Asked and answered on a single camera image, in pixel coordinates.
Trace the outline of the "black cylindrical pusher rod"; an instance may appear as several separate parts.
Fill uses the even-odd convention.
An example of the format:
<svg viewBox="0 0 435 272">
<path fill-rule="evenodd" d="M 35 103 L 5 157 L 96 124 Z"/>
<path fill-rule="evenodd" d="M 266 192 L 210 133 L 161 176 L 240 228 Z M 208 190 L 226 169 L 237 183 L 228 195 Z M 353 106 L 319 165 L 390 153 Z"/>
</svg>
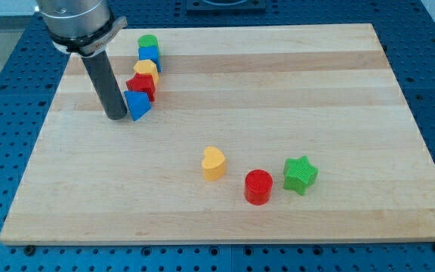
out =
<svg viewBox="0 0 435 272">
<path fill-rule="evenodd" d="M 82 62 L 106 116 L 111 120 L 124 118 L 127 107 L 106 52 L 102 51 L 93 57 L 84 57 Z"/>
</svg>

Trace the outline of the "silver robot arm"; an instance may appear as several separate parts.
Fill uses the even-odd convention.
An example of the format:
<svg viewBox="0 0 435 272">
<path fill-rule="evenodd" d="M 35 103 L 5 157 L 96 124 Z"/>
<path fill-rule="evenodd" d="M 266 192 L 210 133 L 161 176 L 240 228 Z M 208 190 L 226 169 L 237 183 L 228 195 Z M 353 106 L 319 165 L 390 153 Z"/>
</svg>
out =
<svg viewBox="0 0 435 272">
<path fill-rule="evenodd" d="M 116 17 L 107 0 L 37 0 L 54 47 L 82 59 L 107 118 L 127 114 L 119 85 L 106 53 L 107 45 L 127 25 Z"/>
</svg>

